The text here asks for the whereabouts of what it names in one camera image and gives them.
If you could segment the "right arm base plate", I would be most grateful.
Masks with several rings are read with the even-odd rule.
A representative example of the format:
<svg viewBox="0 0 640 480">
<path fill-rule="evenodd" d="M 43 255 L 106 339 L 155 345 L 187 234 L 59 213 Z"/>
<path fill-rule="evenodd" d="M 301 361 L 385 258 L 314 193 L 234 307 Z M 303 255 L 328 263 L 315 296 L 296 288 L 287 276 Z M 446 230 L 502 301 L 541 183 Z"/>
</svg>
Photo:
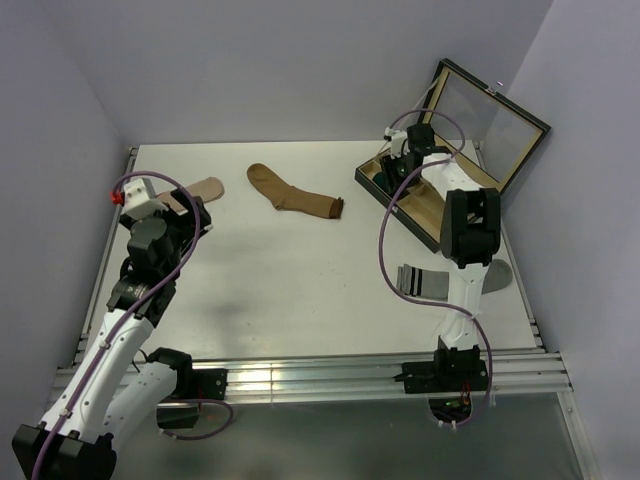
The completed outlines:
<svg viewBox="0 0 640 480">
<path fill-rule="evenodd" d="M 479 372 L 446 372 L 437 368 L 434 361 L 421 361 L 403 363 L 393 379 L 403 384 L 407 394 L 433 394 L 485 391 L 490 376 L 484 362 Z"/>
</svg>

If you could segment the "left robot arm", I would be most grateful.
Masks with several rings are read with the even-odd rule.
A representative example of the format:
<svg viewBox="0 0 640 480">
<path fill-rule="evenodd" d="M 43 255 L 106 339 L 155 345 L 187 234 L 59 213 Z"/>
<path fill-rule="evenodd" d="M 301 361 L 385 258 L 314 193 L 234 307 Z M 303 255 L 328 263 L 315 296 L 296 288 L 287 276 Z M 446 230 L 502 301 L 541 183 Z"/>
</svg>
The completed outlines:
<svg viewBox="0 0 640 480">
<path fill-rule="evenodd" d="M 119 387 L 142 344 L 176 293 L 176 281 L 211 217 L 200 197 L 182 190 L 174 211 L 156 198 L 124 203 L 128 254 L 107 302 L 98 335 L 63 393 L 35 426 L 21 425 L 12 448 L 28 479 L 108 479 L 120 443 L 167 397 L 195 386 L 189 354 L 158 348 L 134 381 Z"/>
</svg>

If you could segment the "green christmas bear sock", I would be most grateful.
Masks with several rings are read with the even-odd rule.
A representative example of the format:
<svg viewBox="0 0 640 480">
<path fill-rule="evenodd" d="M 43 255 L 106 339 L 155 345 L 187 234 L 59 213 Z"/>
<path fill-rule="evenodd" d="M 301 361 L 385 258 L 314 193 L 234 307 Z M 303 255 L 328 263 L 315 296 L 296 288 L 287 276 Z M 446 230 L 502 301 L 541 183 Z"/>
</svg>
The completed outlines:
<svg viewBox="0 0 640 480">
<path fill-rule="evenodd" d="M 383 172 L 378 172 L 373 176 L 373 182 L 381 189 L 388 190 L 389 184 L 387 177 Z"/>
</svg>

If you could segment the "grey striped sock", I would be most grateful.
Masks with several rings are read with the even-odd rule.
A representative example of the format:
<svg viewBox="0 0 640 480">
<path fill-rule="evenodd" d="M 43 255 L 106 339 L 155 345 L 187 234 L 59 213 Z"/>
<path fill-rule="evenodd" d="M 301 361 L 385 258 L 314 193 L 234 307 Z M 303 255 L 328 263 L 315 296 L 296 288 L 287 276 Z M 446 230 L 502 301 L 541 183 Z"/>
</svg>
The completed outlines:
<svg viewBox="0 0 640 480">
<path fill-rule="evenodd" d="M 482 294 L 503 290 L 512 281 L 511 266 L 504 260 L 493 260 L 484 279 Z M 397 268 L 396 288 L 412 297 L 445 301 L 448 299 L 449 274 L 404 264 Z"/>
</svg>

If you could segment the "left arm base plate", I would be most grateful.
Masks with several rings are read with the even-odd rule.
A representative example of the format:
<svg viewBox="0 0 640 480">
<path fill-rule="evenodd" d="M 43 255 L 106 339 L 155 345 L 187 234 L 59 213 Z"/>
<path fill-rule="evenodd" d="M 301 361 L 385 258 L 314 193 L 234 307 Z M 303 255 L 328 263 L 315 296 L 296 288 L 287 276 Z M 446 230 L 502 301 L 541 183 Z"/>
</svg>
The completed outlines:
<svg viewBox="0 0 640 480">
<path fill-rule="evenodd" d="M 228 371 L 223 368 L 196 369 L 179 373 L 177 385 L 170 399 L 223 400 L 227 387 Z"/>
</svg>

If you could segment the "brown long sock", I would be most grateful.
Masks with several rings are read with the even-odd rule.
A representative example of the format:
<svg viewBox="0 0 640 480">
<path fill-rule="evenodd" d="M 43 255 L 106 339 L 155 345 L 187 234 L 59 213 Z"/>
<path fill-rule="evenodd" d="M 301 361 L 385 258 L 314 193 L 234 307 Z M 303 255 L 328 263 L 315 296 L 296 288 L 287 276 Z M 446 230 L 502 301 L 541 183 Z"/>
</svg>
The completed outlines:
<svg viewBox="0 0 640 480">
<path fill-rule="evenodd" d="M 340 219 L 344 208 L 342 198 L 312 193 L 286 183 L 269 167 L 255 163 L 248 167 L 250 184 L 276 210 L 295 211 L 323 219 Z"/>
</svg>

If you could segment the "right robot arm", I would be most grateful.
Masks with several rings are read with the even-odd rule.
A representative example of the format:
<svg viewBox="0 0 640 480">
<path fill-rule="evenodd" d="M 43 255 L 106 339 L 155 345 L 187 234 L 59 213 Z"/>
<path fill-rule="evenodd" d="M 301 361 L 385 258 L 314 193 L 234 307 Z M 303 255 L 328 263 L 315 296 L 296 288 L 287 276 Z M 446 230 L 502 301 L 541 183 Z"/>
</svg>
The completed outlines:
<svg viewBox="0 0 640 480">
<path fill-rule="evenodd" d="M 386 226 L 399 197 L 418 177 L 428 182 L 444 200 L 440 226 L 440 252 L 449 261 L 448 293 L 444 301 L 425 300 L 425 305 L 444 308 L 439 351 L 470 352 L 486 339 L 479 326 L 482 289 L 493 256 L 501 243 L 501 201 L 494 188 L 472 179 L 456 160 L 458 149 L 436 153 L 414 138 L 415 130 L 391 125 L 384 139 L 391 160 L 411 159 L 413 165 L 393 190 L 383 217 L 378 253 L 383 253 Z"/>
</svg>

